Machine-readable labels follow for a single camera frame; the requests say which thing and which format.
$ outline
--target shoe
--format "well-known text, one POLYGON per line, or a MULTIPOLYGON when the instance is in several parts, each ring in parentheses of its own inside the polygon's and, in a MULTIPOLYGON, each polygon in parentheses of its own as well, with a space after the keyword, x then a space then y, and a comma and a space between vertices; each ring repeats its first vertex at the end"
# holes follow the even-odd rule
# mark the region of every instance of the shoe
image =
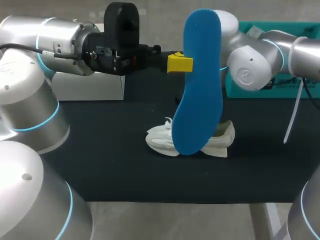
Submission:
MULTIPOLYGON (((166 119, 168 120, 164 125, 155 126, 147 131, 148 135, 145 137, 145 141, 156 152, 176 157, 179 152, 172 140, 172 119, 169 117, 166 117, 166 119)), ((226 158, 228 156, 227 148, 234 142, 235 135, 232 121, 219 123, 214 135, 201 151, 209 156, 226 158)))

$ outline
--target black cable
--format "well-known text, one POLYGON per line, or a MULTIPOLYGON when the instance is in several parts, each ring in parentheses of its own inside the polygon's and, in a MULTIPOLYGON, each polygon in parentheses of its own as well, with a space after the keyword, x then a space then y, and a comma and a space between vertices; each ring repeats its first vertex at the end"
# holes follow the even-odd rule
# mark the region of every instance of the black cable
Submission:
MULTIPOLYGON (((44 52, 44 50, 37 49, 35 47, 25 46, 25 45, 16 44, 16 43, 7 43, 7 44, 0 45, 0 50, 2 50, 2 49, 23 49, 23 50, 28 50, 28 51, 35 52, 38 54, 42 54, 44 52)), ((54 53, 53 56, 58 59, 73 59, 73 60, 81 59, 81 57, 79 55, 75 55, 75 54, 54 53)))
POLYGON ((318 109, 320 110, 320 106, 316 103, 316 101, 314 100, 314 98, 312 97, 310 91, 309 91, 309 88, 307 86, 307 83, 306 83, 306 79, 305 78, 302 78, 302 82, 303 82, 303 85, 304 85, 304 89, 305 89, 305 92, 306 94, 308 95, 310 101, 312 102, 312 104, 318 109))

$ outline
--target black table surface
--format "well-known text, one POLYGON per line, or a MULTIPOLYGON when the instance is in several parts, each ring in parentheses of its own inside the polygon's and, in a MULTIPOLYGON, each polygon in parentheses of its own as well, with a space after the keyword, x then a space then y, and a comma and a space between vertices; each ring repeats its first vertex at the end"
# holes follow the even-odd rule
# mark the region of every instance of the black table surface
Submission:
POLYGON ((301 100, 287 144, 294 99, 225 99, 236 136, 228 158, 160 155, 146 131, 174 116, 183 85, 183 74, 148 69, 127 76, 124 101, 62 102, 70 136, 44 159, 86 201, 293 202, 320 163, 311 102, 301 100))

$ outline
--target shoe insole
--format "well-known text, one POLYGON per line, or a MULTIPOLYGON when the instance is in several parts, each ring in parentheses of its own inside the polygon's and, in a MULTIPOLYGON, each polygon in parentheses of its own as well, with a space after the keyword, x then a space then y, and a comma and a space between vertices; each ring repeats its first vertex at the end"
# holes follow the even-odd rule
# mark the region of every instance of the shoe insole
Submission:
POLYGON ((185 73, 185 87, 172 122, 176 150, 191 155, 214 135, 223 110, 220 83, 221 23, 210 9, 199 9, 186 20, 183 51, 193 58, 185 73))

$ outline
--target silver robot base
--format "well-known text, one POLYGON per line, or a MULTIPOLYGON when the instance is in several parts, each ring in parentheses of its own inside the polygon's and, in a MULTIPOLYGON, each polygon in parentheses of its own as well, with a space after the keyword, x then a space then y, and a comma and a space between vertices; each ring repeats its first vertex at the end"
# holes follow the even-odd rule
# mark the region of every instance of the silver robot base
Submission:
POLYGON ((92 240, 88 204, 30 147, 0 141, 0 240, 92 240))

